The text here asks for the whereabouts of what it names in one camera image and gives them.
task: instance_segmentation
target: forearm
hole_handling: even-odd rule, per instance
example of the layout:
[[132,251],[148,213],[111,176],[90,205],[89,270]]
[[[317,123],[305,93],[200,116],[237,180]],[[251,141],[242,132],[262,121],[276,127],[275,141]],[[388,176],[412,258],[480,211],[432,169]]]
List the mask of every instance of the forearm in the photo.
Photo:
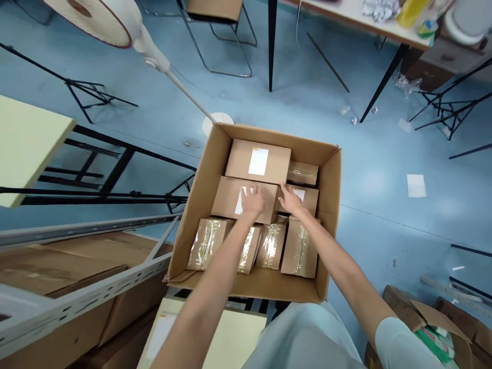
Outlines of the forearm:
[[379,323],[386,317],[396,317],[395,313],[381,298],[359,265],[306,209],[295,216],[306,228],[321,261],[375,348],[374,339]]
[[256,217],[243,213],[186,300],[151,369],[201,368],[227,304],[246,236]]

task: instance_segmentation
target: yellow bottle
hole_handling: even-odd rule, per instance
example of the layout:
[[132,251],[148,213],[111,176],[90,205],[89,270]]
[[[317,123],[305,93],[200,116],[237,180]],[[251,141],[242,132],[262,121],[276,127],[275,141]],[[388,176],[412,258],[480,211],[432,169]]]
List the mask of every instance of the yellow bottle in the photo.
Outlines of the yellow bottle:
[[398,15],[397,21],[403,28],[410,28],[414,25],[420,13],[427,6],[430,0],[406,0]]

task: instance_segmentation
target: sleeve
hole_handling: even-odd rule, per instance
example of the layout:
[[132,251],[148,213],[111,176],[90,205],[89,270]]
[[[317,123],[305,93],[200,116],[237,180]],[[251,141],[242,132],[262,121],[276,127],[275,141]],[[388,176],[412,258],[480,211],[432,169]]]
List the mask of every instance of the sleeve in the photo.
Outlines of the sleeve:
[[398,318],[385,318],[379,323],[376,351],[384,369],[443,368],[439,359]]

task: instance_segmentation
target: drawer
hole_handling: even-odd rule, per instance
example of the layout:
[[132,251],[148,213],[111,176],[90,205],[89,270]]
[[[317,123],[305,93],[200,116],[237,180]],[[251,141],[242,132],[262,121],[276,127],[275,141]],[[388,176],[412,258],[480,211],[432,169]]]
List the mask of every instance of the drawer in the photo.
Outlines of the drawer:
[[422,59],[459,73],[468,71],[481,56],[470,49],[462,48],[438,37],[434,41],[434,46],[422,54]]
[[419,59],[412,64],[402,63],[401,73],[403,73],[409,81],[422,78],[420,89],[427,92],[434,91],[455,76],[455,73],[428,63],[422,59]]

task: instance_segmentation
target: electric fan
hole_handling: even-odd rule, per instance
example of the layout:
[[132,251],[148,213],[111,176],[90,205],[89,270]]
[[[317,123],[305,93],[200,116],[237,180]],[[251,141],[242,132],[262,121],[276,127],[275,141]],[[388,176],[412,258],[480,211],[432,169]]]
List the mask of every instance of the electric fan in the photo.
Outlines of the electric fan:
[[[207,116],[205,125],[217,120],[208,113],[171,72],[169,60],[152,41],[142,23],[142,15],[133,0],[44,0],[55,12],[73,25],[104,43],[122,49],[133,46],[145,62],[164,73]],[[214,113],[233,123],[225,113]]]

